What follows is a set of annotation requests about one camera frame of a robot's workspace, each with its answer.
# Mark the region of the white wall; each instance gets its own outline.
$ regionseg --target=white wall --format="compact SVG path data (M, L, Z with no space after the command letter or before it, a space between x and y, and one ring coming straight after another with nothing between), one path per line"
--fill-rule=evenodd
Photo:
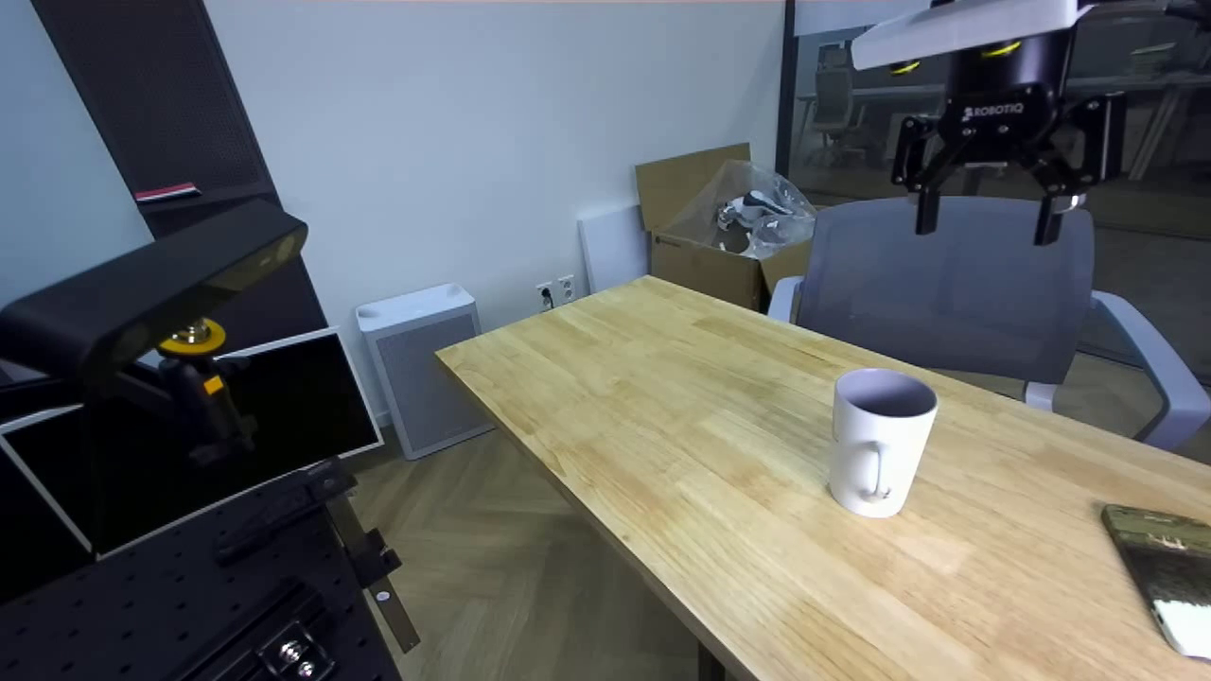
M152 242L28 0L0 4L0 307Z
M498 325L580 271L630 165L774 142L780 0L209 0L324 315L465 283Z

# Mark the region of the wooden table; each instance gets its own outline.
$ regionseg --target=wooden table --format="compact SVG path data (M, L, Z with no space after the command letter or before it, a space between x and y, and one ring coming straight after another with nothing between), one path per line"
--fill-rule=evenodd
M1211 521L1208 463L914 369L942 410L908 505L847 514L831 378L903 361L660 278L437 356L737 678L1211 672L1092 511Z

